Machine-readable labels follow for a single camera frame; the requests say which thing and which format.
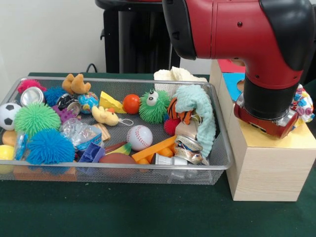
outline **green spiky ball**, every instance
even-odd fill
[[[139,116],[142,120],[151,124],[163,123],[163,116],[167,113],[167,108],[170,104],[170,97],[164,90],[157,90],[158,99],[154,106],[147,104],[147,99],[150,96],[150,92],[146,92],[140,98]]]
[[[23,131],[30,138],[44,129],[58,130],[61,124],[58,114],[44,103],[22,107],[15,116],[15,131]]]

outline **red robot base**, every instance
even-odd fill
[[[234,114],[242,121],[260,129],[271,136],[284,138],[292,131],[295,122],[298,119],[297,112],[289,108],[287,114],[275,120],[263,120],[251,115],[244,107],[243,94],[238,98],[234,107]]]

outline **yellow ball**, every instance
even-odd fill
[[[14,147],[9,145],[0,146],[0,159],[2,160],[13,160]],[[13,171],[13,165],[0,165],[0,174],[8,174]]]

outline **googly eye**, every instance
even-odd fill
[[[146,104],[148,106],[155,106],[156,103],[157,103],[157,98],[156,97],[150,96],[150,97],[147,98]]]
[[[154,90],[149,92],[149,95],[150,95],[150,97],[154,97],[154,98],[158,98],[159,97],[158,93],[156,91],[154,91]]]

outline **black cable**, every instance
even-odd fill
[[[85,72],[88,73],[89,70],[90,70],[90,68],[91,68],[91,66],[93,66],[94,71],[95,71],[96,73],[98,73],[98,70],[97,70],[96,66],[95,66],[93,63],[90,63],[90,64],[89,64],[89,66],[88,66],[88,68],[87,68],[87,70],[86,70]]]

